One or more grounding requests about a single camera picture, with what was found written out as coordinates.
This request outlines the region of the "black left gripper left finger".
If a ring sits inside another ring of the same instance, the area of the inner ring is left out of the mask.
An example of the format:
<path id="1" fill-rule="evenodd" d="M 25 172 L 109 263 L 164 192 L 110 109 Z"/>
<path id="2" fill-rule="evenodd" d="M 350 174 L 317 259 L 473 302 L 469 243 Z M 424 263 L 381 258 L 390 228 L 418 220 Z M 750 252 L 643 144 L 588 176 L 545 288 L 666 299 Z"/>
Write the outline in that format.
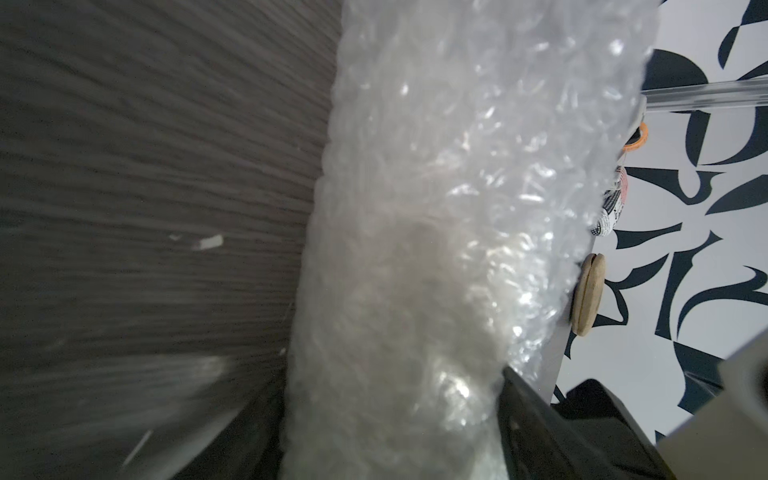
<path id="1" fill-rule="evenodd" d="M 220 434 L 176 479 L 276 480 L 282 459 L 286 374 L 261 387 Z"/>

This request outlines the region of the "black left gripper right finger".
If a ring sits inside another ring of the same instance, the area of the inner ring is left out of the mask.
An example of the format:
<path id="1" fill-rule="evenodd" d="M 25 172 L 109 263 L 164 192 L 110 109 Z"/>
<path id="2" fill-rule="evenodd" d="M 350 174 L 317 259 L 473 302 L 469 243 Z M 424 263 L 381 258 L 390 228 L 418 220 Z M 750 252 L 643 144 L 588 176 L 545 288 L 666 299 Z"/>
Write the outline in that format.
<path id="1" fill-rule="evenodd" d="M 587 380 L 557 404 L 512 368 L 499 395 L 502 451 L 511 479 L 673 479 L 624 404 Z"/>

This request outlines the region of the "clear bubble wrap sheet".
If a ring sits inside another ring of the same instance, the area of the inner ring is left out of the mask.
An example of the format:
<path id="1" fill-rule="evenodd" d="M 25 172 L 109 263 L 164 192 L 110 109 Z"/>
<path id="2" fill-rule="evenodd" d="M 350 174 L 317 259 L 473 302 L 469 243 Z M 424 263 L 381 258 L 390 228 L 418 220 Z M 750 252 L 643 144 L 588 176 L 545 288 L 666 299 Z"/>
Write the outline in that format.
<path id="1" fill-rule="evenodd" d="M 284 479 L 503 479 L 640 100 L 654 1 L 347 1 Z"/>

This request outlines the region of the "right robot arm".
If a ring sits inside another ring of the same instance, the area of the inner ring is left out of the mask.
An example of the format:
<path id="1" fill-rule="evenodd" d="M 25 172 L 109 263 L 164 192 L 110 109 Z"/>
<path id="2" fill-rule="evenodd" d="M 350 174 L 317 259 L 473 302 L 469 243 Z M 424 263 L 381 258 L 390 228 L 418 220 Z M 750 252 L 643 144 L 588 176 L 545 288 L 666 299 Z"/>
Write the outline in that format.
<path id="1" fill-rule="evenodd" d="M 724 390 L 657 449 L 678 479 L 767 480 L 767 333 L 718 371 Z"/>

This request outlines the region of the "tan woven glasses case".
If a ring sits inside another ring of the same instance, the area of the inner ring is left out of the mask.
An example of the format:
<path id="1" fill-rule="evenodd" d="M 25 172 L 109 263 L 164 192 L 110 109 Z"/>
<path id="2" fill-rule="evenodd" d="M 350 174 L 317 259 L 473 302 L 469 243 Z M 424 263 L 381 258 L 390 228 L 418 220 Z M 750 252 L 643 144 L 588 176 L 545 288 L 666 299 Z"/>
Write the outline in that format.
<path id="1" fill-rule="evenodd" d="M 582 264 L 571 303 L 571 328 L 577 336 L 586 336 L 594 326 L 602 299 L 605 274 L 605 256 L 589 254 Z"/>

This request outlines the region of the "orange tape roll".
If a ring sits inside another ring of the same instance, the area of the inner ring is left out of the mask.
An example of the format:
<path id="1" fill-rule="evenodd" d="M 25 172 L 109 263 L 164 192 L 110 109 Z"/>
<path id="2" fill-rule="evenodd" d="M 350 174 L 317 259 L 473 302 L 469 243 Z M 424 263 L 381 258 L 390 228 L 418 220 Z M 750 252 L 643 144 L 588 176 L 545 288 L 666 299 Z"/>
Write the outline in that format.
<path id="1" fill-rule="evenodd" d="M 623 146 L 623 152 L 632 152 L 641 148 L 648 139 L 648 127 L 644 122 L 640 122 L 636 130 Z"/>

